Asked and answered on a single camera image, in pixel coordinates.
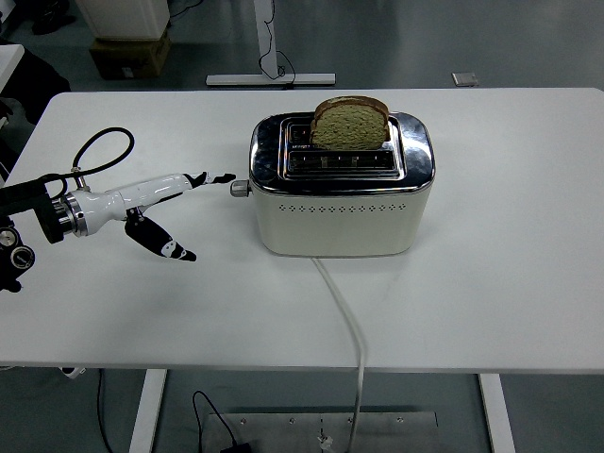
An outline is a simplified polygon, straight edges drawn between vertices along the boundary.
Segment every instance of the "white toaster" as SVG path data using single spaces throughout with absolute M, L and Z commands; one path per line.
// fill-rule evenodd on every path
M 310 144 L 312 112 L 271 116 L 255 128 L 249 179 L 260 236 L 275 253 L 369 257 L 411 246 L 434 180 L 425 126 L 393 112 L 390 140 L 377 150 L 327 151 Z

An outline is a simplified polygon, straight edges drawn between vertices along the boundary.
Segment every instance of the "floor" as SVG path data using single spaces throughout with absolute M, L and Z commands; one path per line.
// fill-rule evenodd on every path
M 169 2 L 173 13 L 194 3 Z M 600 0 L 446 4 L 276 0 L 275 4 L 277 48 L 298 73 L 336 73 L 334 88 L 453 89 L 451 73 L 471 71 L 485 88 L 604 90 Z M 169 28 L 173 46 L 162 75 L 145 80 L 103 80 L 89 54 L 92 33 L 75 4 L 71 13 L 75 23 L 46 36 L 34 36 L 26 18 L 9 17 L 2 37 L 51 63 L 74 91 L 207 90 L 206 75 L 259 72 L 249 0 L 206 0 L 177 16 Z M 2 139 L 18 154 L 33 126 L 18 104 L 7 102 L 15 113 L 3 128 Z M 503 376 L 502 383 L 519 453 L 604 451 L 603 376 L 510 375 Z M 102 399 L 109 443 L 115 452 L 127 451 L 143 371 L 108 370 L 105 384 Z M 0 451 L 107 451 L 96 420 L 97 386 L 98 371 L 92 369 L 76 379 L 56 368 L 0 372 Z M 352 405 L 354 377 L 171 372 L 156 452 L 196 451 L 191 407 L 195 390 L 214 395 L 223 411 L 341 409 Z M 443 451 L 489 451 L 473 376 L 370 374 L 363 403 L 376 410 L 435 411 Z

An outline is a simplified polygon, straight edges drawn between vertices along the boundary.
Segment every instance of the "white box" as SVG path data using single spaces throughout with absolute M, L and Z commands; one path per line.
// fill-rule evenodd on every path
M 170 20 L 166 0 L 75 0 L 94 37 L 158 40 Z

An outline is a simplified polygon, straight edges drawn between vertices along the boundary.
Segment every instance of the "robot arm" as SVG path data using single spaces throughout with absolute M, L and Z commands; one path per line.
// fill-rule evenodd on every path
M 124 132 L 130 138 L 130 146 L 120 158 L 80 172 L 77 161 L 92 142 L 108 132 Z M 109 168 L 124 159 L 134 145 L 132 134 L 120 127 L 110 127 L 97 133 L 80 149 L 74 160 L 75 173 L 71 175 L 46 175 L 32 181 L 0 189 L 0 291 L 18 292 L 21 284 L 17 278 L 34 263 L 33 250 L 24 245 L 10 215 L 34 210 L 42 231 L 49 243 L 63 240 L 67 233 L 90 236 L 109 220 L 126 222 L 126 234 L 156 255 L 177 260 L 195 261 L 193 252 L 185 250 L 161 226 L 143 216 L 144 211 L 157 203 L 167 201 L 205 184 L 228 183 L 235 179 L 232 174 L 200 175 L 172 174 L 155 177 L 119 187 L 104 193 L 90 192 L 84 176 Z M 67 192 L 67 177 L 73 177 L 77 190 Z M 53 198 L 45 184 L 53 180 L 63 181 L 63 190 Z

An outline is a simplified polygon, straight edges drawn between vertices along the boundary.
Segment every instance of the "toaster vent hole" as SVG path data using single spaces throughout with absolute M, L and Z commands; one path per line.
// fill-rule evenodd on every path
M 385 211 L 385 210 L 390 210 L 390 211 L 394 211 L 394 210 L 403 210 L 404 208 L 406 208 L 407 206 L 404 203 L 401 203 L 400 205 L 368 205 L 368 206 L 319 206 L 319 207 L 315 207 L 315 206 L 294 206 L 294 205 L 279 205 L 278 209 L 281 211 L 285 211 L 288 210 L 290 212 L 339 212 L 339 213 L 344 213 L 344 212 L 375 212 L 376 210 L 379 211 Z

